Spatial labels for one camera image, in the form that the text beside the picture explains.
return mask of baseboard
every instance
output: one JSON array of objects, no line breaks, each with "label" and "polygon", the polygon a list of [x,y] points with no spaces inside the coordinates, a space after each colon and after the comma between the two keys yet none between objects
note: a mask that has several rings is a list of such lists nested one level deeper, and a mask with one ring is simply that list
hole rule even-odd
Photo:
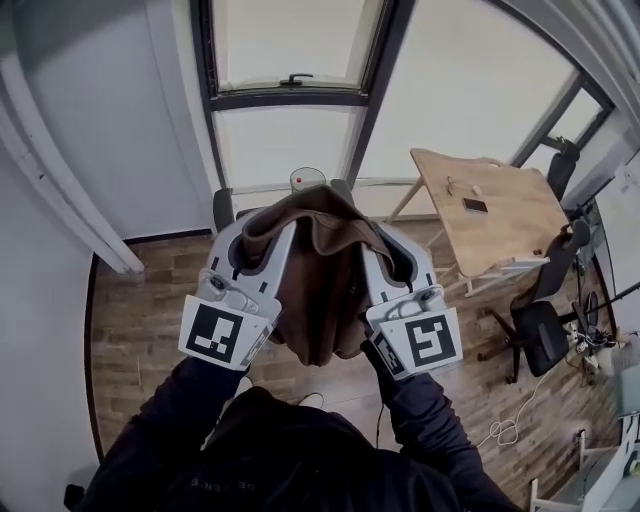
[{"label": "baseboard", "polygon": [[162,240],[174,240],[176,238],[186,238],[188,236],[210,235],[211,228],[190,229],[188,231],[175,231],[173,233],[161,233],[159,235],[138,236],[134,238],[125,238],[127,245],[142,244],[146,242],[159,242]]},{"label": "baseboard", "polygon": [[[369,217],[369,219],[374,220],[376,222],[384,222],[386,217]],[[408,222],[408,221],[416,221],[416,220],[440,220],[440,216],[437,213],[423,213],[419,215],[398,215],[395,219],[393,219],[393,223],[396,224],[398,222]]]},{"label": "baseboard", "polygon": [[87,408],[89,409],[89,423],[91,424],[91,434],[93,435],[93,444],[96,447],[96,455],[100,463],[104,460],[104,450],[102,449],[102,441],[100,440],[100,431],[98,429],[98,414],[96,412],[96,403],[93,396],[93,374],[91,371],[91,323],[93,316],[93,296],[96,287],[96,272],[98,270],[98,262],[100,258],[95,254],[91,260],[91,269],[89,270],[89,280],[87,283],[87,304],[84,312],[84,381],[87,393]]},{"label": "baseboard", "polygon": [[618,326],[616,324],[616,317],[613,314],[613,307],[609,302],[609,291],[607,290],[607,283],[604,280],[604,275],[602,274],[602,268],[600,268],[600,262],[596,255],[593,255],[593,267],[596,269],[596,275],[598,276],[598,281],[600,281],[600,289],[602,290],[602,295],[604,295],[604,300],[607,303],[607,313],[609,315],[609,322],[611,323],[611,332],[615,336],[618,332]]}]

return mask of white wall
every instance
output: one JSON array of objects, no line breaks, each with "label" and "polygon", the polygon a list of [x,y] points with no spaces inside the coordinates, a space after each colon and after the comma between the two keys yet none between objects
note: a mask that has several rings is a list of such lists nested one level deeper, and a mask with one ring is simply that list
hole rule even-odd
[{"label": "white wall", "polygon": [[118,234],[208,226],[206,176],[195,182],[176,136],[144,0],[29,0],[16,32],[54,140]]},{"label": "white wall", "polygon": [[97,466],[83,370],[91,254],[1,144],[0,183],[0,502],[58,512],[71,475]]},{"label": "white wall", "polygon": [[[589,183],[614,176],[596,197],[607,238],[596,257],[610,297],[640,281],[640,158],[632,158],[637,149],[628,123],[614,111],[583,149],[563,200],[573,204]],[[621,332],[640,329],[640,291],[612,307]]]}]

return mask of window handle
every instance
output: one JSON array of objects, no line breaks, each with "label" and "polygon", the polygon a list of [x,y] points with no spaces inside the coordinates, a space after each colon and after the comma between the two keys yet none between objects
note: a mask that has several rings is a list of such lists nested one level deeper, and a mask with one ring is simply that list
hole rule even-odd
[{"label": "window handle", "polygon": [[296,80],[297,76],[304,76],[307,78],[313,78],[313,75],[310,75],[309,73],[293,73],[292,75],[289,75],[289,80],[280,80],[280,86],[281,87],[291,87],[291,86],[300,86],[302,85],[302,80]]}]

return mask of chair backrest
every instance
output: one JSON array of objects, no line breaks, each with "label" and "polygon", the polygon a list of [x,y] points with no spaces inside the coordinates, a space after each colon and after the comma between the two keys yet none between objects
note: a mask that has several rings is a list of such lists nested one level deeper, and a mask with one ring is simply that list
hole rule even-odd
[{"label": "chair backrest", "polygon": [[576,162],[580,159],[580,150],[573,142],[563,140],[563,147],[559,153],[553,155],[547,182],[553,190],[556,199],[560,201],[567,189],[573,171],[576,169]]},{"label": "chair backrest", "polygon": [[520,309],[554,295],[562,287],[578,249],[587,245],[590,238],[589,226],[584,220],[579,219],[565,226],[547,249],[545,257],[549,258],[549,263],[540,267],[535,284],[513,300],[511,309]]}]

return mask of brown cloth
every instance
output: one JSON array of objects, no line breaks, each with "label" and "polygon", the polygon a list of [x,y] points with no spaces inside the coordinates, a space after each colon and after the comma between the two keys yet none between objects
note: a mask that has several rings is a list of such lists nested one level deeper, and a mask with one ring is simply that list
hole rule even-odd
[{"label": "brown cloth", "polygon": [[271,339],[286,343],[304,365],[323,366],[333,353],[354,357],[365,340],[359,315],[368,301],[360,243],[391,269],[389,251],[366,217],[321,185],[287,196],[247,222],[242,235],[249,266],[259,265],[293,220],[296,235],[276,296],[282,313]]}]

